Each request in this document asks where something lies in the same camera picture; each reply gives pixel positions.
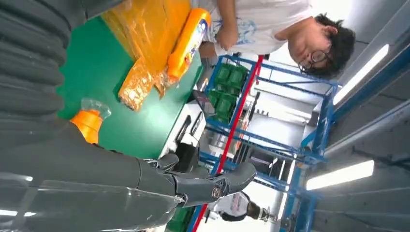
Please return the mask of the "person's hand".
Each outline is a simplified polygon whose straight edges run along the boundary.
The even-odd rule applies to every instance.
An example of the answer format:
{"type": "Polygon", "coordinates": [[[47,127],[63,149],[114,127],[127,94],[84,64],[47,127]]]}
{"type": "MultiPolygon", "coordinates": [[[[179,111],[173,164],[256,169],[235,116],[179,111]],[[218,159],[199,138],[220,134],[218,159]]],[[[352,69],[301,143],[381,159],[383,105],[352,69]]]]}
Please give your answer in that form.
{"type": "Polygon", "coordinates": [[[216,41],[225,51],[232,48],[238,41],[237,25],[222,25],[216,34],[216,41]]]}

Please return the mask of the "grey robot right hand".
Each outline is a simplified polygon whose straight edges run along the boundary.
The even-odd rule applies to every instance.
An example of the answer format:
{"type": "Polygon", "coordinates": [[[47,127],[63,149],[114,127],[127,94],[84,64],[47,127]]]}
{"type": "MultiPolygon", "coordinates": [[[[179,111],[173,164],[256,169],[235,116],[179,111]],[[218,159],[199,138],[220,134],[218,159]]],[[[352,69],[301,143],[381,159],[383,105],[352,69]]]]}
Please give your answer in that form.
{"type": "Polygon", "coordinates": [[[164,171],[64,132],[0,132],[3,232],[138,232],[167,224],[177,209],[243,190],[252,164],[226,174],[164,171]]]}

